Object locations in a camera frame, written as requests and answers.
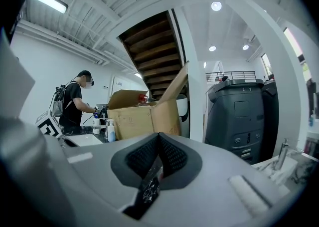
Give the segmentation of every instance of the underside of staircase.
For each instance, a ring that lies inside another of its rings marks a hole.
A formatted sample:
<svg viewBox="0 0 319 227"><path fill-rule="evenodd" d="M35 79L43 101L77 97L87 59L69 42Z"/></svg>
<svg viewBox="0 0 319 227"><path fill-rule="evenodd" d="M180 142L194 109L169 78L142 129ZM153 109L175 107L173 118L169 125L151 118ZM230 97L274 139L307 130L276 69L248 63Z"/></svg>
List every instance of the underside of staircase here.
<svg viewBox="0 0 319 227"><path fill-rule="evenodd" d="M120 39L150 97L159 100L182 68L167 11L136 24L121 34Z"/></svg>

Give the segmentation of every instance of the cardboard box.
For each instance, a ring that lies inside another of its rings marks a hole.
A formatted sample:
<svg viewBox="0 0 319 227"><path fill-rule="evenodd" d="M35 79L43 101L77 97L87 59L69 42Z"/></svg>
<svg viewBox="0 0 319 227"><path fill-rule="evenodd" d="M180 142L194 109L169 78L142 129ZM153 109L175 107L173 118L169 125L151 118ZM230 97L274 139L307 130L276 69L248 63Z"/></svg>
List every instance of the cardboard box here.
<svg viewBox="0 0 319 227"><path fill-rule="evenodd" d="M187 82L188 62L157 102L138 106L139 95L147 91L119 90L108 103L108 117L114 120L117 140L146 133L164 132L180 135L176 98Z"/></svg>

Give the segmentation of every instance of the white pillar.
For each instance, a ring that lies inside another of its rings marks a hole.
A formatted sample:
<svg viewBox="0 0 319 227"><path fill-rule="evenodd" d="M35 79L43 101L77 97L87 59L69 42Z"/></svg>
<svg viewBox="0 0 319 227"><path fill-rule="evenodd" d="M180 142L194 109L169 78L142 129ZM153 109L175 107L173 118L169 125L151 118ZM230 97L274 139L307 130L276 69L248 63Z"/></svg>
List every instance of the white pillar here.
<svg viewBox="0 0 319 227"><path fill-rule="evenodd" d="M304 148L309 102L302 69L293 48L276 22L252 0L226 0L248 24L264 48L274 72L279 100L279 125L274 156L284 138Z"/></svg>
<svg viewBox="0 0 319 227"><path fill-rule="evenodd" d="M178 21L180 34L183 39L186 60L189 61L188 66L188 84L189 84L189 100L190 100L190 135L189 138L202 142L203 140L203 88L206 83L203 81L195 45L191 32L181 8L174 8Z"/></svg>

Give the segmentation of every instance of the man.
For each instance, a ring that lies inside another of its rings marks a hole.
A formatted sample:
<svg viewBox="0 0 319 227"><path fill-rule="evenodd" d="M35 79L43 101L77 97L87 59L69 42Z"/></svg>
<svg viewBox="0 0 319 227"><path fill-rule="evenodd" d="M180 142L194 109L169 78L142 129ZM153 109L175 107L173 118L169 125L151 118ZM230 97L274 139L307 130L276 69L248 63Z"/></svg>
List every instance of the man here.
<svg viewBox="0 0 319 227"><path fill-rule="evenodd" d="M59 120L61 126L64 128L80 126L82 112L98 112L98 110L82 101L81 87L90 88L93 84L91 73L84 70L66 87L63 101L63 116Z"/></svg>
<svg viewBox="0 0 319 227"><path fill-rule="evenodd" d="M223 78L221 78L221 81L222 82L224 82L224 81L228 81L229 80L229 78L228 78L228 76L227 75L225 75L225 76L223 76Z"/></svg>

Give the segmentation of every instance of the backpack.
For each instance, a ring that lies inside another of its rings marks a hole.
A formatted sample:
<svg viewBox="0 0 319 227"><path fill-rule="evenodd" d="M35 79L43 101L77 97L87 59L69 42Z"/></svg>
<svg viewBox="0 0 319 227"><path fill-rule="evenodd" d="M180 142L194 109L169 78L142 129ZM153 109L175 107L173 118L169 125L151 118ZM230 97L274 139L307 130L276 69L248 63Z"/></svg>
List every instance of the backpack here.
<svg viewBox="0 0 319 227"><path fill-rule="evenodd" d="M63 103L64 103L64 95L65 95L65 90L67 86L69 86L72 82L71 81L69 84L66 85L61 85L59 88L56 87L56 92L54 93L54 101L53 101L53 109L52 112L55 117L61 117L63 116ZM72 103L72 100L67 104L65 109Z"/></svg>

